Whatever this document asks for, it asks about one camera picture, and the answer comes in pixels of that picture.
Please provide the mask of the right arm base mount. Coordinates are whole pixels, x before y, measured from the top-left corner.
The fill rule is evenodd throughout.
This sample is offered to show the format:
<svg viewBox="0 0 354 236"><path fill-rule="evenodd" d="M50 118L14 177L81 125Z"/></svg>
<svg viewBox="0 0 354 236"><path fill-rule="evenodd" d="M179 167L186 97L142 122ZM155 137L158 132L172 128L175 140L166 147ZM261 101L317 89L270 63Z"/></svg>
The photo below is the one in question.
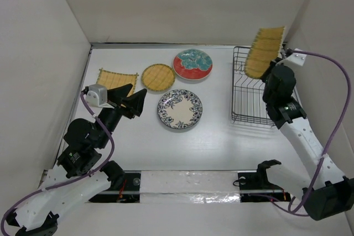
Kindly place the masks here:
<svg viewBox="0 0 354 236"><path fill-rule="evenodd" d="M261 178L255 171L241 171L237 173L233 183L239 188L241 203L274 202L274 197L280 202L290 202L291 195L279 186L261 183Z"/></svg>

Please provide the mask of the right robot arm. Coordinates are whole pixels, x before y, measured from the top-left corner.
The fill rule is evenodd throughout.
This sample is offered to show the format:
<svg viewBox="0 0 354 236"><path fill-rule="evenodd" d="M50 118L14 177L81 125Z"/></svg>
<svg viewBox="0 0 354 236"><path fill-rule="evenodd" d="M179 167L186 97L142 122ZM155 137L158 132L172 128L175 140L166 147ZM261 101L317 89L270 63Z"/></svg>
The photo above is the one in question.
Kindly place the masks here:
<svg viewBox="0 0 354 236"><path fill-rule="evenodd" d="M296 84L291 68L277 58L269 63L261 80L265 83L263 101L270 119L287 138L307 170L299 175L278 160L258 165L256 183L262 188L279 186L304 200L307 214L316 221L353 207L353 179L335 165L312 131L301 105L293 98Z"/></svg>

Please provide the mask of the fan-shaped bamboo tray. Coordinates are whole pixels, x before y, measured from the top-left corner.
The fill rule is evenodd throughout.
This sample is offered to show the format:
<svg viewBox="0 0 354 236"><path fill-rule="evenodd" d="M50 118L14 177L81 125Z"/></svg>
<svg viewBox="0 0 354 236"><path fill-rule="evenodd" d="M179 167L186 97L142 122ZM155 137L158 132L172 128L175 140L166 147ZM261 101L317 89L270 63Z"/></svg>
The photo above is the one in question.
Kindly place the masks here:
<svg viewBox="0 0 354 236"><path fill-rule="evenodd" d="M275 60L283 43L285 27L260 28L244 63L245 74L253 79L261 79Z"/></svg>

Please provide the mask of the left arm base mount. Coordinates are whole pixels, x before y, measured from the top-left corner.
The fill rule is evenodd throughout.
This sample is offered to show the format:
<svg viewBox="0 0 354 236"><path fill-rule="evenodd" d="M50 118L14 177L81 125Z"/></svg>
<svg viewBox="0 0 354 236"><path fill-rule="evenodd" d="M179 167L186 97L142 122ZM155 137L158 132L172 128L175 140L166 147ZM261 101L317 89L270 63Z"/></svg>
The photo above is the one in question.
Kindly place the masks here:
<svg viewBox="0 0 354 236"><path fill-rule="evenodd" d="M139 203L141 171L128 171L117 188L109 188L89 199L90 203Z"/></svg>

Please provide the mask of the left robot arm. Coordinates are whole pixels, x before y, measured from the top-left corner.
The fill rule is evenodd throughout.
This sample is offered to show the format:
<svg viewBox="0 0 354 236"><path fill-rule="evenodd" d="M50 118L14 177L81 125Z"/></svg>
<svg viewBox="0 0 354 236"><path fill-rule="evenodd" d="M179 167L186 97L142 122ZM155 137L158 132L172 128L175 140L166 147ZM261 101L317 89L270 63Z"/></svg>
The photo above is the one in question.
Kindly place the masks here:
<svg viewBox="0 0 354 236"><path fill-rule="evenodd" d="M67 147L38 189L3 215L2 235L7 235L6 225L17 227L17 235L53 235L74 207L124 186L125 172L111 159L112 134L122 117L133 119L143 112L147 90L130 95L132 88L131 83L113 89L94 84L81 91L80 100L94 122L78 118L69 124L63 137Z"/></svg>

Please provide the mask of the round bamboo plate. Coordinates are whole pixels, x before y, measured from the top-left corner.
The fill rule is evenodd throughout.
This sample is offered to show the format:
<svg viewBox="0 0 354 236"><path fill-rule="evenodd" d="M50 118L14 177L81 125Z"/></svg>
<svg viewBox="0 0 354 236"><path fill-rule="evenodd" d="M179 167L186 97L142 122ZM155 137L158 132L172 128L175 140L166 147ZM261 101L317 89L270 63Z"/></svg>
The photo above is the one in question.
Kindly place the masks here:
<svg viewBox="0 0 354 236"><path fill-rule="evenodd" d="M153 64L143 71L141 81L151 91L165 91L174 84L175 72L168 65Z"/></svg>

